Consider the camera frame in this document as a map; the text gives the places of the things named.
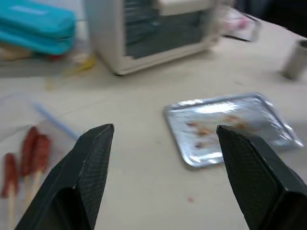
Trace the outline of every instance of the white table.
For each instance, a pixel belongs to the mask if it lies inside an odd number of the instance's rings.
[[[162,109],[188,99],[261,92],[302,136],[307,78],[290,82],[278,73],[298,38],[262,23],[256,43],[223,39],[212,52],[121,78],[102,63],[78,77],[1,77],[0,96],[28,92],[80,131],[115,124],[97,230],[246,230],[224,165],[185,169]],[[47,92],[46,84],[54,89]],[[307,179],[305,154],[283,159]]]

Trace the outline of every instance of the silver foil tray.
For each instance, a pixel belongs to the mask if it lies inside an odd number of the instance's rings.
[[[276,152],[303,146],[259,93],[178,102],[165,108],[165,116],[184,162],[196,168],[223,162],[217,125],[256,132]]]

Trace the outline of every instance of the teal pencil case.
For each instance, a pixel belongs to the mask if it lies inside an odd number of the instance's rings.
[[[61,55],[73,47],[73,12],[25,0],[0,1],[0,40],[36,52]]]

